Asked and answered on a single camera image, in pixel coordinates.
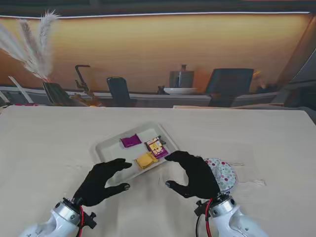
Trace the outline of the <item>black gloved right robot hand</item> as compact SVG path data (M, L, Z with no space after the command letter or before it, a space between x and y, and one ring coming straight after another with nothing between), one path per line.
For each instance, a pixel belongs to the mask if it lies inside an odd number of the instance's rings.
M201 157L185 151L175 151L165 157L167 161L180 164L188 177L186 186L168 180L166 185L184 198L198 197L216 199L220 193L219 185L209 165Z

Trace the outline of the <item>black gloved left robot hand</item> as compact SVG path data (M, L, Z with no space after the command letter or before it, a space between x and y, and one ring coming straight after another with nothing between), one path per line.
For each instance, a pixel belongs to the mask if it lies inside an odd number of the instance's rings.
M121 183L110 187L106 187L106 183L117 172L128 169L131 166L132 164L126 162L124 158L117 158L109 162L94 165L75 192L73 196L74 203L91 207L98 205L109 197L128 190L130 188L128 183Z

